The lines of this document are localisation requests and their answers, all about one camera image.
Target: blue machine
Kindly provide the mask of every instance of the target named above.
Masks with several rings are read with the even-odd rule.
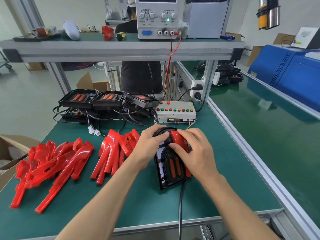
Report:
[[[266,45],[248,73],[320,112],[320,60],[309,52],[319,50]]]

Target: person in black shirt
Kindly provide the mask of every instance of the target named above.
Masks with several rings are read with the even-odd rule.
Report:
[[[115,33],[126,32],[137,34],[137,13],[135,0],[128,0],[128,16],[130,21],[119,24]],[[121,90],[144,94],[159,94],[163,89],[160,61],[123,61],[121,68]]]

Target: workbench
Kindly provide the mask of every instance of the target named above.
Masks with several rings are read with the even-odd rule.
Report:
[[[179,39],[173,40],[172,51],[177,48]],[[167,61],[170,56],[170,40],[139,40],[137,34],[127,34],[124,41],[116,38],[105,41],[101,33],[81,33],[80,40],[58,38],[44,42],[0,41],[2,49],[15,49],[23,62],[45,62],[52,77],[57,79],[64,94],[71,91],[67,77],[60,62],[89,61]],[[209,84],[218,60],[232,60],[242,54],[245,43],[223,39],[184,39],[171,61],[208,60],[204,81],[203,101],[209,96]],[[107,72],[111,89],[115,89],[110,72]]]
[[[193,71],[199,62],[176,62],[183,81],[201,79],[201,73]],[[242,151],[250,145],[247,157],[253,166],[285,209],[296,209],[302,216],[297,221],[318,239],[320,113],[245,72],[242,75],[239,84],[213,86],[208,105]]]
[[[105,134],[108,129],[119,130],[122,120],[103,123]],[[217,168],[242,200],[258,215],[270,217],[283,210],[282,205],[268,186],[234,143],[230,135],[207,105],[198,112],[194,127],[200,128],[213,146]],[[136,128],[139,133],[145,127],[126,125],[121,134]],[[73,123],[57,124],[43,143],[51,140],[57,145],[65,141],[75,141],[81,137],[90,141],[94,151],[81,173],[79,181],[69,179],[46,210],[38,215],[34,209],[42,202],[52,186],[47,180],[27,190],[18,209],[9,209],[18,180],[13,178],[0,192],[0,233],[2,240],[54,239],[54,236],[99,192],[101,186],[90,179],[98,162],[98,151],[104,139],[89,135],[86,125]],[[167,229],[178,226],[178,206],[181,184],[160,191],[157,169],[153,160],[142,170],[135,180],[115,226],[114,234]],[[193,177],[186,184],[183,197],[183,226],[220,222],[221,216],[201,184]]]

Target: yellow sticker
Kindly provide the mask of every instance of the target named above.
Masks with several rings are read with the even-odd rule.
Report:
[[[254,76],[254,77],[257,77],[257,73],[255,73],[255,72],[251,72],[251,74],[250,74],[251,76]]]

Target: right hand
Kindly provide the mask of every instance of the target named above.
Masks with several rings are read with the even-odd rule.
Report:
[[[200,129],[178,129],[187,142],[191,145],[192,152],[187,153],[180,145],[170,143],[169,146],[179,155],[190,172],[200,181],[205,183],[208,178],[219,175],[214,161],[214,151],[205,134]]]

